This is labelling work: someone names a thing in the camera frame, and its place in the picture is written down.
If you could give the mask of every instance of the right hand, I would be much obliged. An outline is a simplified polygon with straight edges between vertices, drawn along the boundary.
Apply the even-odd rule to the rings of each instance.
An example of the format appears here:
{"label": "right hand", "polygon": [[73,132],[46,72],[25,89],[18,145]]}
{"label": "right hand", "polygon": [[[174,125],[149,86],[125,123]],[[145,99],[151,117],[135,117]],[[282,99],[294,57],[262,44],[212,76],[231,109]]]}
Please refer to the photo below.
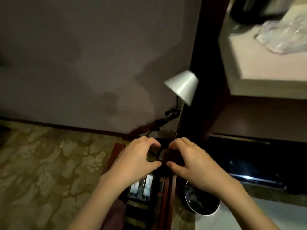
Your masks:
{"label": "right hand", "polygon": [[181,152],[185,166],[179,166],[171,161],[166,163],[167,166],[197,188],[220,197],[225,190],[238,183],[205,150],[187,138],[175,139],[169,144],[169,148],[178,149]]}

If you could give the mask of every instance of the white lamp shade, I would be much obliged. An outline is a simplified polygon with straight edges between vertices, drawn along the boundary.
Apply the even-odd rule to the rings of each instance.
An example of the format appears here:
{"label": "white lamp shade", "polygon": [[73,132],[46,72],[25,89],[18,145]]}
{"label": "white lamp shade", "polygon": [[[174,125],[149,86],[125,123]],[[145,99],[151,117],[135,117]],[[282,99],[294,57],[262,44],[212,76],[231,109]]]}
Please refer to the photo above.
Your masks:
{"label": "white lamp shade", "polygon": [[194,73],[186,70],[164,82],[188,106],[192,104],[198,79]]}

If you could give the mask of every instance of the plastic bag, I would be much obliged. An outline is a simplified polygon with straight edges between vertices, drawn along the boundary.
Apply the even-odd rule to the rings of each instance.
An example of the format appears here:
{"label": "plastic bag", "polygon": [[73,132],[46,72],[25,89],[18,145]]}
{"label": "plastic bag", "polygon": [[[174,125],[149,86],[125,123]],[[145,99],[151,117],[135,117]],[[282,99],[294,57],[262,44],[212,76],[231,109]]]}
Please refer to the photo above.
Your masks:
{"label": "plastic bag", "polygon": [[276,54],[307,51],[307,14],[296,16],[288,25],[279,25],[277,21],[265,22],[255,39]]}

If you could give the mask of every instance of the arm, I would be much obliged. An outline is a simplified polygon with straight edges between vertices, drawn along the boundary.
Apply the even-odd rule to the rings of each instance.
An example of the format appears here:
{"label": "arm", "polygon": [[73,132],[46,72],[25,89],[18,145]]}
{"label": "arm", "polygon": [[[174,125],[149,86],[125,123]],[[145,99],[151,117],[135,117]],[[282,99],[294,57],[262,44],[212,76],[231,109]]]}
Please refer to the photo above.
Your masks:
{"label": "arm", "polygon": [[227,205],[243,230],[279,230],[265,216],[239,181],[226,173],[203,149],[187,138],[175,139],[169,148],[178,149],[185,166],[167,162],[171,170],[197,188],[210,192]]}
{"label": "arm", "polygon": [[161,166],[148,162],[149,147],[161,146],[154,138],[142,136],[133,140],[121,153],[108,172],[103,174],[89,200],[67,230],[98,230],[117,197],[130,185]]}

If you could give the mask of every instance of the baseboard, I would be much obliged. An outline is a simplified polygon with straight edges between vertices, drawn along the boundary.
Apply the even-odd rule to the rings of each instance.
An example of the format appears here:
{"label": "baseboard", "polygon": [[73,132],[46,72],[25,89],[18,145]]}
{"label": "baseboard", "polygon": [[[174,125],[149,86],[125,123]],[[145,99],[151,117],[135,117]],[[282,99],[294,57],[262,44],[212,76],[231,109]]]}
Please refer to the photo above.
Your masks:
{"label": "baseboard", "polygon": [[8,118],[8,117],[3,117],[3,116],[0,116],[0,120],[15,121],[19,123],[27,123],[27,124],[33,124],[33,125],[38,125],[38,126],[43,126],[43,127],[53,127],[57,129],[70,130],[70,131],[82,131],[82,132],[90,132],[93,134],[100,134],[100,135],[111,135],[111,136],[117,136],[121,138],[124,138],[128,135],[128,134],[113,132],[113,131],[102,131],[102,130],[83,128],[83,127],[71,127],[71,126],[58,125],[58,124],[52,124],[52,123],[42,123],[42,122],[36,122],[36,121],[30,121],[30,120],[13,119],[13,118]]}

